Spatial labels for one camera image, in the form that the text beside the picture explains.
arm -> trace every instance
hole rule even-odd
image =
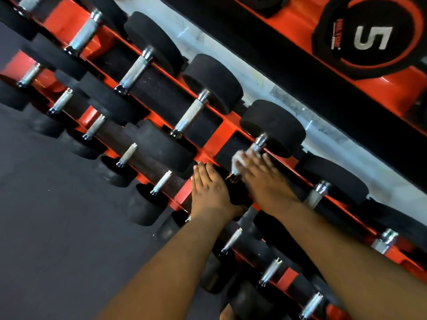
[[[230,203],[224,180],[199,163],[191,178],[188,222],[110,302],[99,320],[184,320],[207,256],[222,229],[241,207]]]
[[[316,264],[354,320],[425,319],[427,286],[300,203],[267,155],[239,166],[255,201]]]

person's right hand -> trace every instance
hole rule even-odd
[[[245,166],[237,162],[242,180],[255,202],[266,213],[274,215],[299,202],[287,181],[274,167],[268,154],[258,157],[253,152],[241,155]]]

hand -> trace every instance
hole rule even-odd
[[[242,206],[235,206],[230,202],[226,183],[210,163],[205,166],[199,162],[194,167],[194,176],[191,177],[191,190],[193,197],[192,219],[200,215],[215,213],[218,217],[229,222],[245,212]]]
[[[241,155],[245,167],[237,162],[243,182],[255,202],[268,214],[274,215],[299,202],[283,175],[274,167],[268,154],[262,157],[253,152]]]

gray floor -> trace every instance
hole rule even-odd
[[[3,65],[15,50],[0,47]],[[129,189],[106,184],[97,162],[30,132],[2,105],[0,145],[0,318],[93,319],[160,248],[156,225],[126,222]],[[218,319],[219,308],[198,289],[189,319]]]

